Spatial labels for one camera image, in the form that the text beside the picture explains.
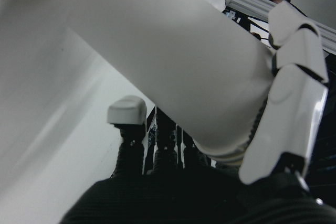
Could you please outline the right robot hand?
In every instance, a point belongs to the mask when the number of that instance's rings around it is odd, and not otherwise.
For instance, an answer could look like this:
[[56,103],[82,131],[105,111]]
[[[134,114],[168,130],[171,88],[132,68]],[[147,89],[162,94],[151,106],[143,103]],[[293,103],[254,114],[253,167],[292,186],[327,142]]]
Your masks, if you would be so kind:
[[269,13],[274,81],[237,172],[207,167],[200,145],[185,139],[185,168],[158,151],[141,175],[142,127],[118,124],[123,137],[111,178],[95,183],[62,223],[335,223],[304,180],[327,98],[317,29],[291,5]]

